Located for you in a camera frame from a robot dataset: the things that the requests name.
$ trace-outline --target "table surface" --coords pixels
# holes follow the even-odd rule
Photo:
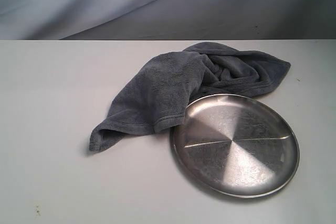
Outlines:
[[[91,130],[137,71],[196,41],[0,41],[0,223],[335,223],[336,40],[218,42],[292,64],[258,98],[299,142],[285,189],[246,200],[198,186],[177,166],[168,131],[88,152]]]

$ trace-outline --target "round tray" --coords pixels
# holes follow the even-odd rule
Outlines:
[[[193,177],[231,196],[274,193],[292,179],[299,164],[298,143],[284,119],[239,95],[194,101],[172,134],[176,155]]]

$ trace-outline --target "metal plate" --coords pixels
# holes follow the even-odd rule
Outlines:
[[[299,164],[298,143],[284,119],[239,95],[211,95],[191,103],[172,141],[181,164],[199,182],[240,198],[280,190]]]

